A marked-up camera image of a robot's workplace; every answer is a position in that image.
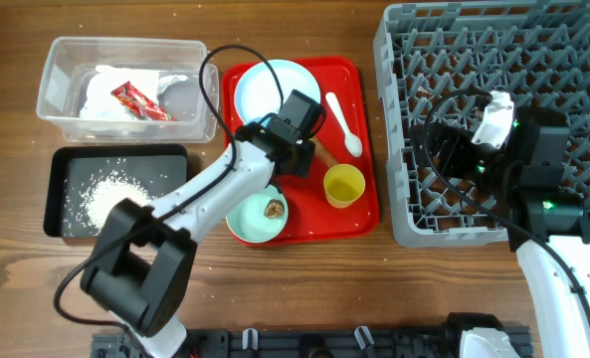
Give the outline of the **light blue plate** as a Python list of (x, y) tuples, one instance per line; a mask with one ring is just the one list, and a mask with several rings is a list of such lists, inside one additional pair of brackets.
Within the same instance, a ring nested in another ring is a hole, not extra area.
[[(321, 103), (320, 87), (309, 70), (288, 60), (269, 60), (269, 64), (278, 77), (284, 99), (298, 90)], [(243, 123), (279, 111), (281, 96), (266, 64), (258, 63), (242, 74), (235, 88), (234, 105)]]

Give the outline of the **brown food lump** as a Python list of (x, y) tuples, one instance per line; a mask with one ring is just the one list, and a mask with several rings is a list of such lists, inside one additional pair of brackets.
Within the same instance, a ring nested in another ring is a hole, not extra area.
[(265, 210), (264, 216), (269, 219), (282, 217), (286, 213), (286, 205), (278, 199), (270, 199)]

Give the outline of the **yellow plastic cup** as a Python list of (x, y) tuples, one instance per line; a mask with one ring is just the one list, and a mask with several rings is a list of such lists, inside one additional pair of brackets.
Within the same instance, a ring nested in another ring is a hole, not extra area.
[(363, 195), (365, 186), (364, 175), (350, 164), (331, 166), (323, 177), (326, 200), (334, 208), (350, 206)]

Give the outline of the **green bowl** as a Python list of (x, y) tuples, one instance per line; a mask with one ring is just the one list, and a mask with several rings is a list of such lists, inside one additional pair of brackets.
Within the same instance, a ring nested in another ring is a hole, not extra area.
[[(286, 205), (286, 213), (276, 219), (264, 216), (270, 199), (278, 199)], [(262, 244), (274, 239), (286, 226), (289, 219), (289, 206), (284, 194), (275, 186), (269, 185), (261, 193), (254, 194), (235, 207), (227, 216), (230, 231), (241, 241)]]

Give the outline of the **red snack wrapper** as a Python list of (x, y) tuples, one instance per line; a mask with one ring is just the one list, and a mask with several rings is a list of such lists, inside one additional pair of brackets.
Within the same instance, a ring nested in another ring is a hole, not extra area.
[(139, 119), (154, 121), (176, 120), (173, 115), (148, 98), (131, 82), (126, 82), (114, 89), (111, 95)]

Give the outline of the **white napkin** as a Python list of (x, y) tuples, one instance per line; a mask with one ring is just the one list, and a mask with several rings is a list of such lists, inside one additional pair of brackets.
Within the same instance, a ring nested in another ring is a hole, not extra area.
[(160, 71), (116, 68), (109, 65), (96, 66), (96, 72), (89, 82), (87, 99), (83, 108), (80, 110), (80, 118), (154, 121), (137, 118), (113, 97), (111, 92), (124, 83), (131, 82), (148, 98), (169, 112), (159, 103), (159, 98), (171, 86), (184, 83), (188, 80), (188, 77), (185, 75), (162, 76)]

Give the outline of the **white rice pile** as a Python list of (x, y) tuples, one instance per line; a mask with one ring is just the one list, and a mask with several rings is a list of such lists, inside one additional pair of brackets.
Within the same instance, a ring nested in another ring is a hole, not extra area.
[(123, 199), (144, 205), (155, 198), (130, 164), (136, 161), (126, 157), (75, 158), (70, 162), (64, 188), (63, 237), (96, 236), (109, 211)]

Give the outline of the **light blue bowl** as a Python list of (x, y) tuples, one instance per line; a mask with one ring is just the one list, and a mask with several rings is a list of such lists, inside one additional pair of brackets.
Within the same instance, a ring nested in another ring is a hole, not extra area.
[(257, 117), (245, 122), (244, 125), (247, 127), (268, 128), (273, 118), (274, 117), (272, 115)]

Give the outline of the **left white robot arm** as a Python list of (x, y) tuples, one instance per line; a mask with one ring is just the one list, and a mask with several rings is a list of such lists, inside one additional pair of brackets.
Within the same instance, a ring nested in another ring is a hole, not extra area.
[(187, 338), (176, 312), (185, 296), (199, 243), (233, 209), (262, 192), (280, 175), (307, 175), (313, 138), (322, 128), (322, 105), (293, 90), (269, 112), (236, 130), (209, 167), (178, 189), (144, 207), (129, 199), (108, 213), (91, 255), (57, 287), (53, 305), (65, 319), (62, 295), (78, 277), (83, 292), (112, 314), (146, 357), (173, 357)]

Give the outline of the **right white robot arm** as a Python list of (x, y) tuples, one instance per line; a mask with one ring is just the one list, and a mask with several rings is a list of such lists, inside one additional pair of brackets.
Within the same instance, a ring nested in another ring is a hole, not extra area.
[(418, 163), (500, 223), (524, 273), (547, 357), (590, 357), (590, 221), (561, 186), (563, 113), (505, 91), (458, 89), (412, 129)]

